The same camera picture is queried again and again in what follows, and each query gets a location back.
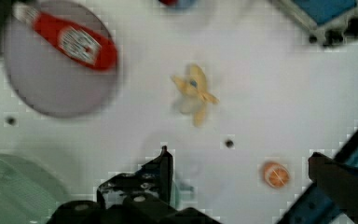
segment black hole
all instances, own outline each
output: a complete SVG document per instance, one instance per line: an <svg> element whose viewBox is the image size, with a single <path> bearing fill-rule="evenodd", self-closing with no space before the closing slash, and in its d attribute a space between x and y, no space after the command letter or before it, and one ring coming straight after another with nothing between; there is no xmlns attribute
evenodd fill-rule
<svg viewBox="0 0 358 224"><path fill-rule="evenodd" d="M231 141L230 139L228 139L228 140L226 141L226 147L228 147L228 148L234 147L234 142Z"/></svg>
<svg viewBox="0 0 358 224"><path fill-rule="evenodd" d="M7 117L7 118L6 118L6 123L7 123L8 125L10 125L10 126L14 126L14 125L16 125L17 121L16 121L16 119L13 118L13 117Z"/></svg>
<svg viewBox="0 0 358 224"><path fill-rule="evenodd" d="M308 207L310 209L315 209L316 205L315 205L315 203L308 203Z"/></svg>
<svg viewBox="0 0 358 224"><path fill-rule="evenodd" d="M301 217L295 217L295 222L296 223L302 223L302 218Z"/></svg>
<svg viewBox="0 0 358 224"><path fill-rule="evenodd" d="M157 191L158 191L158 187L152 187L152 188L150 188L150 191L152 191L152 192L157 192Z"/></svg>
<svg viewBox="0 0 358 224"><path fill-rule="evenodd" d="M311 44L314 44L318 41L318 38L316 38L316 36L314 36L314 35L311 35L308 40Z"/></svg>

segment small orange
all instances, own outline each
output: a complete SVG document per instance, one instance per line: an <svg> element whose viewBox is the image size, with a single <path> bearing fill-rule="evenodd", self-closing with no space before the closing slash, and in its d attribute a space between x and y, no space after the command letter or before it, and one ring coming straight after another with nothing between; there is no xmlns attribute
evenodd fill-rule
<svg viewBox="0 0 358 224"><path fill-rule="evenodd" d="M270 161L264 165L264 180L271 187L280 189L290 180L289 172L277 162Z"/></svg>

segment black screw hole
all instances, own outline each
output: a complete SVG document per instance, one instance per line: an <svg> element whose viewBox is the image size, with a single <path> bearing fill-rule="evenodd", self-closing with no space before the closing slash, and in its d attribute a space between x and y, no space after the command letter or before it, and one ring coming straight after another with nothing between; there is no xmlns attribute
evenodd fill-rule
<svg viewBox="0 0 358 224"><path fill-rule="evenodd" d="M308 40L311 44L318 42L318 38L316 38L316 36L314 36L314 35L311 35Z"/></svg>
<svg viewBox="0 0 358 224"><path fill-rule="evenodd" d="M228 148L234 147L234 142L231 141L230 139L228 139L228 140L226 141L226 147L228 147Z"/></svg>
<svg viewBox="0 0 358 224"><path fill-rule="evenodd" d="M313 210L315 209L316 205L315 203L308 203L308 207Z"/></svg>
<svg viewBox="0 0 358 224"><path fill-rule="evenodd" d="M152 187L152 188L150 188L150 191L152 191L152 192L157 192L157 191L158 191L158 187Z"/></svg>
<svg viewBox="0 0 358 224"><path fill-rule="evenodd" d="M16 121L16 119L13 118L13 117L7 117L7 118L6 118L6 123L7 123L8 125L10 125L10 126L15 126L16 123L17 123L17 121Z"/></svg>

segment blue device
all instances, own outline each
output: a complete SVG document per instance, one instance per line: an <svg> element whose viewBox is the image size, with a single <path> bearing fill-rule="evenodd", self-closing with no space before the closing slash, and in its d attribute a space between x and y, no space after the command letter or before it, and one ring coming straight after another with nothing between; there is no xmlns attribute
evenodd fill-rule
<svg viewBox="0 0 358 224"><path fill-rule="evenodd" d="M310 34L310 43L336 47L358 39L358 0L271 0Z"/></svg>

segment small red object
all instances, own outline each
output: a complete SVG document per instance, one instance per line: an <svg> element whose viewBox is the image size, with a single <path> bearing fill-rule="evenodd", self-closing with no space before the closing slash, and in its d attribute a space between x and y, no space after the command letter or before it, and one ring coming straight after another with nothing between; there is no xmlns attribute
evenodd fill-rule
<svg viewBox="0 0 358 224"><path fill-rule="evenodd" d="M178 0L159 0L159 2L167 6L173 6L178 3Z"/></svg>
<svg viewBox="0 0 358 224"><path fill-rule="evenodd" d="M40 12L33 28L54 48L88 68L105 71L117 65L113 41L87 27Z"/></svg>

